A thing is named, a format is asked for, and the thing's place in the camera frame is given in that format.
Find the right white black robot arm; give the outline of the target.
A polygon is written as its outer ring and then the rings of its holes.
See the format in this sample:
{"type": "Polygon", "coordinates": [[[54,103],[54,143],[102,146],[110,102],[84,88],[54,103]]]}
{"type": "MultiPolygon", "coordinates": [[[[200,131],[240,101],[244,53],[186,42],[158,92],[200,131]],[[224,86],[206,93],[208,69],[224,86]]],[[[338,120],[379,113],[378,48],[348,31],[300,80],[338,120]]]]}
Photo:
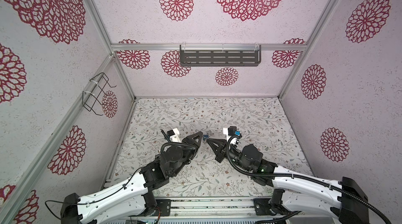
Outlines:
{"type": "Polygon", "coordinates": [[[237,148],[238,136],[229,139],[206,140],[216,160],[227,159],[239,173],[262,186],[274,188],[268,214],[290,218],[301,212],[314,212],[337,219],[342,224],[368,224],[368,197],[351,178],[327,180],[291,171],[267,161],[263,154],[249,144],[237,148]]]}

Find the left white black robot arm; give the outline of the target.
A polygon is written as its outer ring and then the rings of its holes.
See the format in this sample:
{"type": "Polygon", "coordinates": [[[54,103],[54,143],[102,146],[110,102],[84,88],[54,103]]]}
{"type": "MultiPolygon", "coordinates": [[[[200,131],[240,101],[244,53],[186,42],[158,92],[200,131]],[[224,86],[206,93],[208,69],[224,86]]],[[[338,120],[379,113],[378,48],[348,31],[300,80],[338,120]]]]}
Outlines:
{"type": "Polygon", "coordinates": [[[106,224],[122,217],[152,214],[158,206],[153,191],[167,185],[190,164],[202,140],[199,131],[180,142],[166,142],[155,160],[130,178],[90,195],[67,196],[60,211],[61,223],[106,224]]]}

